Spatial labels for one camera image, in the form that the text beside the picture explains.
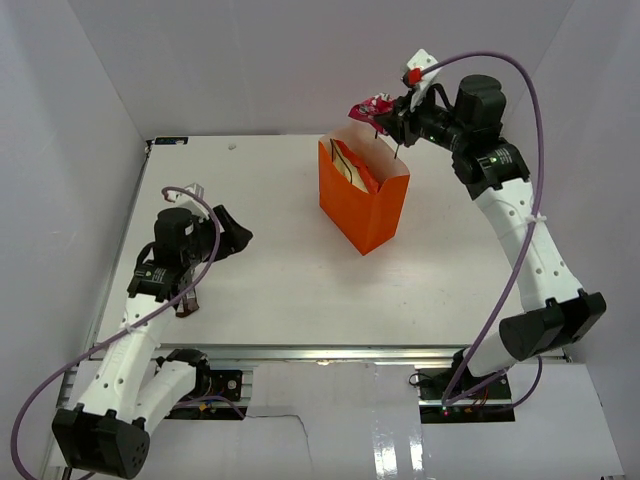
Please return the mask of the red pink snack packet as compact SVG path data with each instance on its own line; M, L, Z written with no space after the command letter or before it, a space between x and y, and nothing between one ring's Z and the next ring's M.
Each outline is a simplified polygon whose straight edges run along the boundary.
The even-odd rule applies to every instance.
M379 115L389 113L393 109L394 99L387 93L379 93L354 105L348 113L352 120L375 123Z

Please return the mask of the orange paper bag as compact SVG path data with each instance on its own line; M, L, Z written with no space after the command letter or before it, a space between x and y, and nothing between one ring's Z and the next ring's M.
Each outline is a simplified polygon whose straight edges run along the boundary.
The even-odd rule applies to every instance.
M332 143L363 160L379 184L376 193L353 185L334 165ZM367 124L350 122L318 141L319 205L362 255L396 234L410 173L394 150Z

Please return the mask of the large orange snack pouch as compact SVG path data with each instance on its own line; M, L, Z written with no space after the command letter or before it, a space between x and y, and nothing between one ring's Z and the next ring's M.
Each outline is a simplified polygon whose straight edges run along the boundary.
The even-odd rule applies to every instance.
M354 187L368 194L377 194L380 184L364 160L354 153L345 142L330 139L331 163Z

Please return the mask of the brown chocolate bar wrapper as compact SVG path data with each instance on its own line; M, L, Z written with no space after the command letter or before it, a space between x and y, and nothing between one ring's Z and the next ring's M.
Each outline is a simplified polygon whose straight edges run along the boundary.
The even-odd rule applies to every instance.
M179 302L175 306L175 316L186 318L199 309L197 293L194 288L187 291L189 284L182 283L178 286L178 294L181 294Z

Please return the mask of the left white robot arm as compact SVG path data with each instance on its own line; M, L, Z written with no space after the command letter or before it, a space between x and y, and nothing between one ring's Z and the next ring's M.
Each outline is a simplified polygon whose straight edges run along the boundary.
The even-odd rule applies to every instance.
M151 380L145 373L171 321L199 308L192 286L197 267L241 252L252 237L222 205L206 210L187 201L158 213L154 239L140 251L127 287L119 339L76 405L53 419L68 467L136 477L160 421L178 403L209 393L209 362L197 349L175 349L158 359Z

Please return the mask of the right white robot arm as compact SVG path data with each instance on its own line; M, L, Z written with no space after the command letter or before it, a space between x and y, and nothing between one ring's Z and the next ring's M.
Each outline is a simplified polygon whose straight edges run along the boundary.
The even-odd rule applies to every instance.
M397 143L424 139L452 155L452 168L484 214L516 276L522 313L500 321L497 332L461 352L453 390L472 399L489 375L537 354L580 341L606 311L599 292L588 293L569 270L539 212L540 201L518 148L501 135L506 97L498 80L470 75L449 102L432 75L416 70L410 91L374 121Z

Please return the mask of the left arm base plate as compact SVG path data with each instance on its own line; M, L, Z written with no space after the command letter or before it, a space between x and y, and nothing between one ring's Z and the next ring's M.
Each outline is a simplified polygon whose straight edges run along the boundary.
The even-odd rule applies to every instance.
M209 389L202 395L187 395L181 402L212 403L229 400L238 402L242 397L244 374L241 370L212 370Z

